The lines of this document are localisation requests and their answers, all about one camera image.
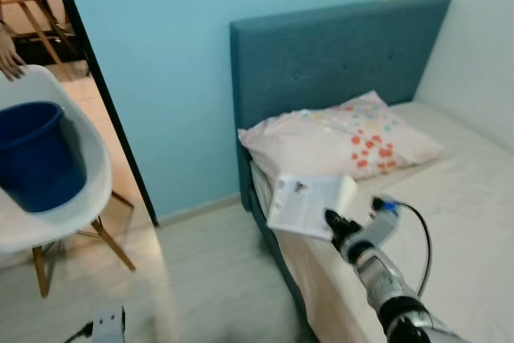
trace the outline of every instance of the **pillowcase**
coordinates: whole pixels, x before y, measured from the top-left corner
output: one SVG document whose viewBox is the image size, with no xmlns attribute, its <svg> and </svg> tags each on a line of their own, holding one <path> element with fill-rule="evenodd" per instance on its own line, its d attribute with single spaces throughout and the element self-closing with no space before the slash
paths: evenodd
<svg viewBox="0 0 514 343">
<path fill-rule="evenodd" d="M 376 92 L 324 110 L 268 118 L 239 140 L 274 182 L 281 174 L 355 179 L 432 161 L 443 147 L 411 128 Z"/>
</svg>

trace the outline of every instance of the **book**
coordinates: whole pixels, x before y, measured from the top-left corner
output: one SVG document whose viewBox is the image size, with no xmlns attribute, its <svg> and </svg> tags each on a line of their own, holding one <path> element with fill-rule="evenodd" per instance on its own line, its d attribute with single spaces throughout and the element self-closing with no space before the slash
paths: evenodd
<svg viewBox="0 0 514 343">
<path fill-rule="evenodd" d="M 267 225 L 271 229 L 332 240 L 326 209 L 344 215 L 357 192 L 349 176 L 279 176 Z"/>
</svg>

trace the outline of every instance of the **white bed sheet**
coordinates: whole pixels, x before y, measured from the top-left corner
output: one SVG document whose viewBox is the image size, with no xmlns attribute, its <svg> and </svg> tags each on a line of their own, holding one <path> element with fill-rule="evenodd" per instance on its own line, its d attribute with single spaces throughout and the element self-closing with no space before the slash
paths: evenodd
<svg viewBox="0 0 514 343">
<path fill-rule="evenodd" d="M 358 183 L 348 216 L 368 220 L 373 194 L 387 193 L 418 208 L 433 240 L 433 266 L 422 300 L 458 334 L 479 342 L 514 336 L 514 176 L 512 155 L 435 110 L 411 102 L 394 107 L 412 126 L 448 150 L 439 162 Z M 252 165 L 265 213 L 272 190 Z M 383 250 L 416 288 L 425 262 L 417 219 L 403 211 L 400 229 Z M 322 342 L 386 342 L 364 288 L 331 244 L 276 232 L 300 287 L 309 323 Z"/>
</svg>

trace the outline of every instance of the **bed frame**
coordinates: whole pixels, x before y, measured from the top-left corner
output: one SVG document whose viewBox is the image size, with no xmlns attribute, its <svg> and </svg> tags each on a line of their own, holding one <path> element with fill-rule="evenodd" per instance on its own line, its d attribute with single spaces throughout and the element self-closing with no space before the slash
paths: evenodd
<svg viewBox="0 0 514 343">
<path fill-rule="evenodd" d="M 327 108 L 376 90 L 411 101 L 450 0 L 387 0 L 253 18 L 230 25 L 235 127 L 302 108 Z M 270 247 L 302 317 L 300 290 L 266 226 L 237 141 L 241 200 Z"/>
</svg>

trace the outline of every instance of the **robotic hand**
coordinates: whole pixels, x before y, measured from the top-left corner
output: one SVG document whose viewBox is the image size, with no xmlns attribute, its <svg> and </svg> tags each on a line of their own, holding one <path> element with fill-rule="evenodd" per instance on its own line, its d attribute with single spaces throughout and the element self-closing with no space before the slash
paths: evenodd
<svg viewBox="0 0 514 343">
<path fill-rule="evenodd" d="M 363 228 L 325 211 L 333 230 L 332 244 L 352 264 L 368 293 L 389 343 L 469 343 L 432 316 L 406 284 L 401 272 L 378 249 L 398 225 L 398 204 L 388 198 L 373 200 L 373 221 Z"/>
</svg>

